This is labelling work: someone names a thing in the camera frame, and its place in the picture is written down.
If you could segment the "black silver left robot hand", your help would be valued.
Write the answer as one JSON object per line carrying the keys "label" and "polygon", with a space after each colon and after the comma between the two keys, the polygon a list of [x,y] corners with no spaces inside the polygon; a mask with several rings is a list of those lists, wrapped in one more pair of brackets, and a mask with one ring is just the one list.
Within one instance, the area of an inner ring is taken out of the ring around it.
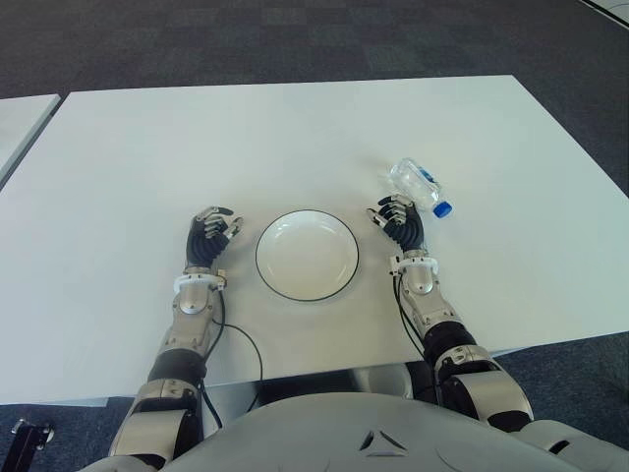
{"label": "black silver left robot hand", "polygon": [[192,218],[186,243],[186,267],[212,267],[242,229],[242,216],[228,221],[228,216],[233,214],[230,208],[209,206]]}

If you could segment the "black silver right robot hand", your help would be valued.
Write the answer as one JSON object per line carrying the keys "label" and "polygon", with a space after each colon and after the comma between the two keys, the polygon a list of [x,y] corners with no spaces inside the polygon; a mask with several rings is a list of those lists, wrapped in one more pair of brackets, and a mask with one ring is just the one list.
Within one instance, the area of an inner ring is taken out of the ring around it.
{"label": "black silver right robot hand", "polygon": [[415,203],[400,194],[377,202],[378,210],[367,208],[370,221],[406,253],[425,248],[425,232]]}

